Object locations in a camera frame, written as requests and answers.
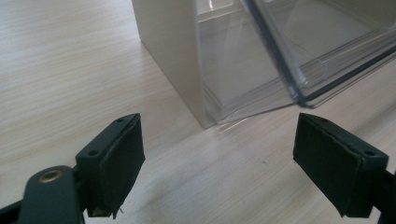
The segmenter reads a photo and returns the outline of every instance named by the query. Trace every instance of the light wood grain surface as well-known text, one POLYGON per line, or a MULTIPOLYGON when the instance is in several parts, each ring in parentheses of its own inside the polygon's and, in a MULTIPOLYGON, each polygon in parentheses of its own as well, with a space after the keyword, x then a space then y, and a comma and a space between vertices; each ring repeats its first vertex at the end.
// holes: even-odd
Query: light wood grain surface
POLYGON ((87 223, 376 223, 341 218, 292 160, 298 114, 342 125, 396 169, 396 61, 315 110, 207 130, 140 43, 129 0, 0 2, 0 206, 113 119, 141 113, 147 160, 116 220, 87 223))

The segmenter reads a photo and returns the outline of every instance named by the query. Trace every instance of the transparent acrylic panel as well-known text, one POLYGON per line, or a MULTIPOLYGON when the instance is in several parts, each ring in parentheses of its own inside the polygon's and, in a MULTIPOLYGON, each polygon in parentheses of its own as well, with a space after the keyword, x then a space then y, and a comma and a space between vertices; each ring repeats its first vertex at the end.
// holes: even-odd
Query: transparent acrylic panel
POLYGON ((293 100, 239 0, 196 0, 206 110, 233 120, 293 100))
POLYGON ((290 93, 315 106, 395 56, 394 0, 245 0, 290 93))

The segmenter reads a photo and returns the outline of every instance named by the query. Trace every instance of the clear plastic box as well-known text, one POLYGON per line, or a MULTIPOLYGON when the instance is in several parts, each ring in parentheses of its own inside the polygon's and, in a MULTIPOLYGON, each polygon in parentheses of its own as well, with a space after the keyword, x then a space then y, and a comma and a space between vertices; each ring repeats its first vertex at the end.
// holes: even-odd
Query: clear plastic box
POLYGON ((139 34, 204 127, 318 106, 396 55, 394 0, 175 2, 134 0, 139 34))

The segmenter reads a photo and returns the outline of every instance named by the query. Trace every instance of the clamp jaw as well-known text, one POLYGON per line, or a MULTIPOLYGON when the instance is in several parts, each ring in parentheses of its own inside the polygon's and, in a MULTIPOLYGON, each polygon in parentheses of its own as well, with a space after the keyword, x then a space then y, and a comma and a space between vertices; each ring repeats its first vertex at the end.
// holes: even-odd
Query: clamp jaw
POLYGON ((116 217, 145 160, 140 115, 114 120, 76 156, 77 165, 33 175, 20 202, 0 210, 0 223, 84 223, 116 217))
POLYGON ((375 206, 378 223, 396 223, 396 177, 384 152, 327 119, 300 114, 293 156, 341 216, 368 217, 375 206))

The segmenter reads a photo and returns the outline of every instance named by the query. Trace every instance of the metal rivet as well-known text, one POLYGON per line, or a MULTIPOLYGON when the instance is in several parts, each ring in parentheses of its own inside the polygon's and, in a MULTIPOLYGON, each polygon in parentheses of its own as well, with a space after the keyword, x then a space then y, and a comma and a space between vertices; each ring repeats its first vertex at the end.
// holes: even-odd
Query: metal rivet
POLYGON ((49 183, 61 177, 64 173, 61 170, 52 170, 44 173, 38 178, 41 183, 49 183))

